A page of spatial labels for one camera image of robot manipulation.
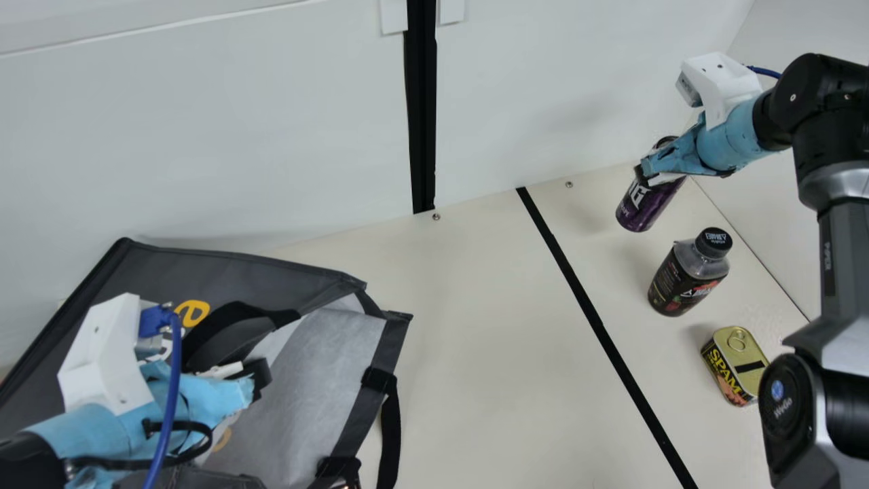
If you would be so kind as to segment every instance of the black bottle cap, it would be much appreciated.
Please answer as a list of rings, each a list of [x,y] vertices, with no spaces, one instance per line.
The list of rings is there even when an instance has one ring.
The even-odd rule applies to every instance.
[[[712,259],[719,259],[725,257],[727,252],[733,247],[733,239],[723,229],[707,227],[694,240],[694,245],[697,246],[697,251],[702,255]]]

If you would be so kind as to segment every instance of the purple bottle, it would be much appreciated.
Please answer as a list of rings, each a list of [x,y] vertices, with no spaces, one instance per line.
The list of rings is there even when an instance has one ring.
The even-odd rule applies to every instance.
[[[654,150],[657,151],[661,146],[674,139],[675,137],[661,139],[654,146]],[[643,232],[649,229],[673,200],[673,196],[685,183],[685,178],[684,176],[673,175],[673,180],[652,186],[649,185],[648,179],[643,176],[642,167],[640,165],[634,166],[634,181],[615,209],[616,220],[628,231]]]

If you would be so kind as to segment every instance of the black bottle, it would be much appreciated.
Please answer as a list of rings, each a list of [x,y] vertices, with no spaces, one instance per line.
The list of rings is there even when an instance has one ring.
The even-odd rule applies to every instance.
[[[730,235],[716,227],[676,241],[649,285],[649,303],[665,316],[688,312],[730,272],[726,255],[732,246]]]

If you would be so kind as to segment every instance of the yellow logo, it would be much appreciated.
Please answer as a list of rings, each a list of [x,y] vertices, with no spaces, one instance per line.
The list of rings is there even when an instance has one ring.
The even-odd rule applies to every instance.
[[[215,447],[213,449],[211,449],[211,451],[212,452],[220,452],[221,450],[223,450],[223,447],[229,443],[229,439],[231,439],[231,438],[232,438],[232,428],[227,426],[226,431],[223,432],[223,435],[220,437],[220,439],[217,440]]]
[[[205,319],[211,312],[211,306],[201,300],[185,300],[175,308],[175,314],[181,317],[181,323],[185,328],[192,328]]]
[[[706,358],[715,373],[724,379],[724,382],[733,390],[733,393],[744,397],[742,386],[739,384],[736,376],[733,375],[733,372],[731,372],[727,362],[721,357],[721,352],[719,352],[718,348],[713,348],[706,355]]]

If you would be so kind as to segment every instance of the black tape strip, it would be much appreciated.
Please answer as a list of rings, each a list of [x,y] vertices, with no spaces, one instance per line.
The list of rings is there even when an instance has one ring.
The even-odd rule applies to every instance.
[[[758,361],[752,362],[750,364],[736,365],[733,369],[736,371],[736,373],[743,373],[743,372],[750,372],[752,370],[757,370],[757,369],[763,368],[765,366],[766,366],[765,363],[758,360]]]
[[[435,207],[437,42],[435,0],[408,0],[404,90],[408,100],[410,187],[414,214]]]
[[[670,442],[667,433],[664,432],[664,427],[661,426],[658,417],[655,416],[652,407],[646,400],[646,396],[643,395],[640,386],[637,385],[637,381],[634,380],[634,376],[631,374],[631,371],[628,370],[625,360],[621,357],[619,350],[615,347],[615,343],[613,343],[613,340],[609,337],[607,328],[603,325],[603,320],[600,319],[600,315],[594,309],[594,305],[588,297],[586,290],[582,288],[580,280],[576,277],[574,268],[570,266],[570,262],[567,261],[567,256],[565,256],[564,251],[561,250],[561,246],[555,239],[555,235],[549,230],[549,226],[547,226],[546,221],[537,209],[537,205],[534,203],[528,190],[525,187],[521,187],[516,189],[516,192],[519,194],[519,198],[522,199],[522,203],[525,205],[528,215],[531,216],[531,220],[534,221],[534,225],[537,226],[537,231],[540,232],[543,241],[546,242],[549,252],[551,252],[553,258],[555,258],[555,263],[557,263],[558,267],[561,269],[564,279],[566,279],[570,289],[574,292],[576,302],[579,303],[582,311],[585,313],[588,323],[592,326],[594,334],[597,336],[598,341],[600,341],[600,346],[603,347],[604,352],[609,357],[610,363],[613,364],[613,368],[616,373],[619,374],[619,378],[621,378],[621,383],[625,386],[625,389],[627,389],[627,393],[630,394],[631,399],[637,406],[637,410],[640,411],[640,415],[643,417],[643,420],[646,421],[646,426],[648,426],[649,431],[652,432],[655,441],[658,442],[658,447],[660,447],[660,450],[664,453],[664,457],[667,458],[670,468],[672,468],[673,472],[676,474],[676,478],[679,479],[682,487],[685,487],[686,489],[697,489],[697,484],[688,472],[687,467],[685,467],[685,463],[682,462],[682,458],[676,452],[676,448]]]

